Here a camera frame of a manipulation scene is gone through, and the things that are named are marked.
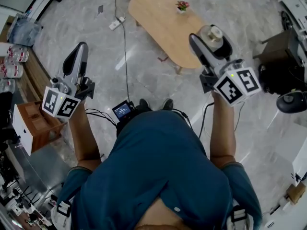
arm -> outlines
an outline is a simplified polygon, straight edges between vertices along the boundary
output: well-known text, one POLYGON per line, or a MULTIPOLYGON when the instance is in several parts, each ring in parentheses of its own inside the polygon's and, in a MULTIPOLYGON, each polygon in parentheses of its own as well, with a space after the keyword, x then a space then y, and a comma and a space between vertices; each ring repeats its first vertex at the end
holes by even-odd
POLYGON ((214 98, 213 127, 210 141, 210 160, 218 168, 235 162, 236 137, 234 109, 217 93, 214 98))
POLYGON ((100 154, 88 121, 84 103, 80 103, 69 120, 78 166, 93 171, 100 163, 100 154))

wooden table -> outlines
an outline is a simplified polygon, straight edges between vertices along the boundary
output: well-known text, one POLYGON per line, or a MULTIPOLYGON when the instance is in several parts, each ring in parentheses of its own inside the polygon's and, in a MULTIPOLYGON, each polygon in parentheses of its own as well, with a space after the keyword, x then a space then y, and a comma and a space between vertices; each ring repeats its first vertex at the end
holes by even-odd
POLYGON ((178 0, 131 0, 128 11, 150 36, 166 52, 169 58, 182 68, 201 66, 189 47, 189 35, 197 33, 205 25, 190 8, 184 14, 177 12, 178 0))

small potted plant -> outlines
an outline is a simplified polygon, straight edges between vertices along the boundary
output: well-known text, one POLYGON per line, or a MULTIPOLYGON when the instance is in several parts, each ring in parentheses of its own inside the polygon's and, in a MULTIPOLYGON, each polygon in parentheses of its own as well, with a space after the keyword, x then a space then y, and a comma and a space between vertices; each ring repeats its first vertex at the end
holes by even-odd
POLYGON ((187 8, 190 6, 189 3, 185 1, 178 1, 176 5, 178 13, 185 13, 187 11, 187 8))

shoe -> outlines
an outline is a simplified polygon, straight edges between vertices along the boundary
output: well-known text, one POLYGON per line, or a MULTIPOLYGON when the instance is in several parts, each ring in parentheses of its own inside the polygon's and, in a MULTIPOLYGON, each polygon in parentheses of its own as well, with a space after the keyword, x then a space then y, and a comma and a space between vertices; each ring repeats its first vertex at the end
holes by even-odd
POLYGON ((141 109, 151 109, 149 103, 145 99, 140 99, 140 107, 141 109))
POLYGON ((174 108, 174 101, 170 98, 166 99, 163 103, 163 110, 172 111, 174 108))

black cable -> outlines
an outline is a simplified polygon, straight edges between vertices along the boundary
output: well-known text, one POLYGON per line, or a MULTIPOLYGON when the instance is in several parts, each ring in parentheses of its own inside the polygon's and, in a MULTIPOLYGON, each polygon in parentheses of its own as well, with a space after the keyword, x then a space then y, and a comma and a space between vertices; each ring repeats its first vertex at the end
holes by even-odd
POLYGON ((125 51, 125 66, 126 66, 126 87, 127 87, 128 101, 130 102, 129 87, 128 87, 128 67, 127 67, 127 57, 126 57, 126 31, 125 31, 124 24, 122 23, 122 21, 116 15, 116 11, 117 11, 116 0, 114 0, 114 5, 115 5, 114 16, 117 19, 117 21, 122 25, 123 31, 124 31, 124 51, 125 51))
POLYGON ((180 110, 178 110, 178 109, 175 109, 175 108, 173 108, 172 110, 179 112, 185 119, 187 119, 187 121, 188 121, 188 123, 189 123, 191 129, 193 130, 192 124, 191 124, 191 122, 190 122, 190 120, 189 120, 189 117, 188 117, 188 115, 187 115, 186 113, 184 113, 184 112, 182 112, 182 111, 180 111, 180 110))
POLYGON ((200 135, 198 136, 198 138, 200 139, 201 138, 201 133, 202 133, 202 129, 203 129, 203 126, 205 124, 205 116, 206 116, 206 112, 207 112, 207 108, 211 105, 214 105, 214 102, 208 104, 205 108, 205 112, 203 113, 203 118, 202 118, 202 123, 201 123, 201 131, 200 131, 200 135))
POLYGON ((244 107, 244 104, 245 104, 245 102, 243 103, 243 105, 242 105, 241 108, 240 108, 238 121, 237 121, 237 123, 236 123, 236 128, 238 127, 238 124, 239 124, 239 121, 240 121, 240 116, 241 116, 241 110, 242 110, 242 108, 244 107))
POLYGON ((108 120, 111 124, 113 124, 115 127, 117 127, 110 119, 108 119, 106 116, 100 116, 98 114, 95 114, 95 113, 86 113, 88 115, 94 115, 94 116, 97 116, 97 117, 102 117, 102 118, 105 118, 106 120, 108 120))
POLYGON ((108 113, 100 112, 99 110, 94 109, 94 108, 87 108, 85 111, 87 111, 87 110, 94 110, 94 111, 97 111, 98 113, 101 113, 101 114, 107 114, 109 116, 109 118, 113 121, 113 123, 115 123, 114 120, 110 117, 110 115, 108 113))

